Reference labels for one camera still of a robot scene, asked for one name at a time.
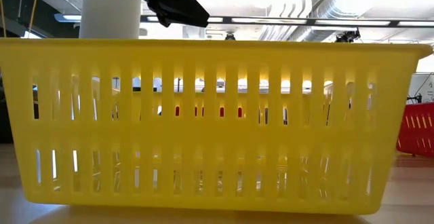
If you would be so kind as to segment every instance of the basket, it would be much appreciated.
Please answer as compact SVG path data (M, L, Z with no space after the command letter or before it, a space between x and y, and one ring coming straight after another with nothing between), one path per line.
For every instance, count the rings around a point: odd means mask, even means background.
M381 203L411 74L431 52L6 39L0 65L32 202L366 214Z
M396 148L402 153L434 157L434 102L406 105Z

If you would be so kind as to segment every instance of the cable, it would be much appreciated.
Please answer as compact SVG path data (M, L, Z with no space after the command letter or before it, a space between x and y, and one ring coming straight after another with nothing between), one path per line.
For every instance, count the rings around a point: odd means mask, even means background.
M425 85L425 83L428 81L429 77L432 75L433 73L429 73L428 77L424 80L424 82L422 83L422 85L420 85L419 89L416 91L416 93L414 93L414 96L416 96L419 92L419 90Z
M35 17L36 2L37 2L37 0L33 1L32 15L30 16L30 24L28 24L28 37L27 38L30 38L30 33L32 33L32 25L33 25L33 18Z
M3 24L3 36L6 37L6 21L5 21L5 13L3 10L3 0L0 0L0 9L1 9L1 22Z

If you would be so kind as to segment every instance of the white cylinder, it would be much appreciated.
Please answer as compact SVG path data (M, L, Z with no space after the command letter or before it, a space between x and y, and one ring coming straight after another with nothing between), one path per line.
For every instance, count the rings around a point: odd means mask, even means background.
M80 38L137 39L141 0L83 0Z

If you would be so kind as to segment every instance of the red basket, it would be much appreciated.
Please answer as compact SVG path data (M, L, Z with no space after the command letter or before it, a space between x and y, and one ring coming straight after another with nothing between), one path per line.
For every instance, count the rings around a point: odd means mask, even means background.
M407 105L396 148L403 153L434 157L434 102Z

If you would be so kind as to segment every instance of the table surface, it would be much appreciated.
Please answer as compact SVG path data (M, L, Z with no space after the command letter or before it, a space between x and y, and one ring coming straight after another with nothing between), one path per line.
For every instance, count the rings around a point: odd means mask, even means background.
M0 145L2 223L433 223L434 159L399 155L381 209L370 215L34 204L22 193L13 145Z

